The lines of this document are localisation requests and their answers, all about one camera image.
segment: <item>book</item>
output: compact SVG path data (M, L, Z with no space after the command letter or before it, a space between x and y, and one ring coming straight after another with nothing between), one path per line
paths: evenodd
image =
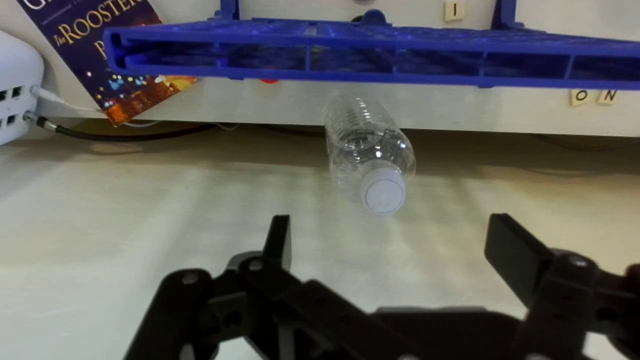
M18 0L99 109L121 124L190 88L190 75L123 75L108 69L103 27L159 23L148 0Z

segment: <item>blue shelf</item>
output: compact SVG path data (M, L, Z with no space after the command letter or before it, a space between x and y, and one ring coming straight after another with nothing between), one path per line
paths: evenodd
M561 35L513 22L496 4L491 29L362 22L238 19L236 0L206 22L108 27L111 69L272 79L410 82L640 89L640 41Z

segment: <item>bottle cap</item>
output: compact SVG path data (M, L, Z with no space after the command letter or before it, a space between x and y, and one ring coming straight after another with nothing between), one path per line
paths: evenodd
M382 165L363 173L359 182L362 204L382 215L397 212L405 201L405 186L397 165Z

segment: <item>plastic bottle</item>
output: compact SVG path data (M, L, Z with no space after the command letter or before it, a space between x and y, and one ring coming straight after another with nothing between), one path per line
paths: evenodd
M369 95L335 95L323 112L330 172L337 188L373 213L405 201L405 173L415 172L410 140Z

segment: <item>white table surface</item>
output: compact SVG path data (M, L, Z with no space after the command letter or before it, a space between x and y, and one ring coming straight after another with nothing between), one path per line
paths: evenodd
M363 310L487 306L523 314L482 256L491 212L621 272L640 259L640 145L413 135L396 217L343 201L323 140L263 128L155 143L63 138L0 148L0 357L121 357L159 281L218 274L292 213L294 266ZM596 357L620 357L590 340ZM256 357L233 342L220 357Z

